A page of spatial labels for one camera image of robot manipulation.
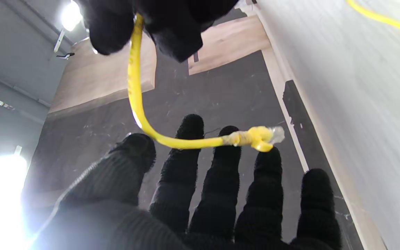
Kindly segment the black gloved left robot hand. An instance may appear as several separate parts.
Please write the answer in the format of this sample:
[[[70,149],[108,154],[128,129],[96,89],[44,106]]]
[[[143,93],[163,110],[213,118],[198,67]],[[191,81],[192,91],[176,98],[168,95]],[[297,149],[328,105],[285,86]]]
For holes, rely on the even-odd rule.
[[[260,152],[246,205],[236,214],[241,147],[213,150],[201,200],[192,216],[200,149],[172,149],[149,210],[138,208],[154,141],[134,133],[90,166],[60,197],[32,250],[340,250],[332,187],[322,169],[306,172],[297,234],[282,240],[282,160]]]

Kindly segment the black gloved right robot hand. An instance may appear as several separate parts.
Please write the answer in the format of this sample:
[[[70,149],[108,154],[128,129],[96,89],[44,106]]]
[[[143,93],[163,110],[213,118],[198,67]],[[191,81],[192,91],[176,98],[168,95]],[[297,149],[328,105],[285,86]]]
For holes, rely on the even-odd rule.
[[[230,12],[236,0],[78,0],[93,48],[108,56],[130,40],[134,18],[160,51],[184,62],[202,46],[201,34]]]

